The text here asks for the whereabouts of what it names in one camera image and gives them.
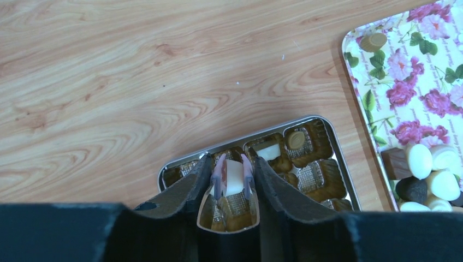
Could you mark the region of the white cube chocolate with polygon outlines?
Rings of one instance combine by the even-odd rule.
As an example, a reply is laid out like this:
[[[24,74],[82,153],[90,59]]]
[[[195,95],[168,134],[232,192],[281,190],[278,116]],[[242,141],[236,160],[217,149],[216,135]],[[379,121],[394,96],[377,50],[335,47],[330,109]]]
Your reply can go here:
[[[279,144],[262,143],[252,147],[257,156],[262,157],[266,161],[271,161],[281,155]]]

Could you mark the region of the pink silicone tongs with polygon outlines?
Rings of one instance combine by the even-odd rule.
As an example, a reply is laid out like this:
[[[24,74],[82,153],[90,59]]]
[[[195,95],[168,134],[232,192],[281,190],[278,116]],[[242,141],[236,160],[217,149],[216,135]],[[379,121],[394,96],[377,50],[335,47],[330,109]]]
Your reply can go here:
[[[197,226],[219,234],[240,233],[260,223],[259,201],[250,160],[226,159],[223,154],[210,176],[197,216]]]

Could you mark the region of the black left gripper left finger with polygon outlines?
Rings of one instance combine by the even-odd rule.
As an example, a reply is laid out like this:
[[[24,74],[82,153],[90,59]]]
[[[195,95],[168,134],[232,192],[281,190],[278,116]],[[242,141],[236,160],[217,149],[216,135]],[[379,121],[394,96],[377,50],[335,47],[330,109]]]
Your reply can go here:
[[[212,157],[154,198],[1,205],[1,261],[197,261],[196,217]]]

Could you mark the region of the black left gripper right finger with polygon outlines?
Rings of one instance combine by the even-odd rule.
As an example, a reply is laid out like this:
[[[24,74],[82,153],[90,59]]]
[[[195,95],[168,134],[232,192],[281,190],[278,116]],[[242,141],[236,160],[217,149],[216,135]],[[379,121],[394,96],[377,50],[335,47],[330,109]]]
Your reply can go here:
[[[460,212],[337,212],[262,158],[254,180],[263,261],[462,261]]]

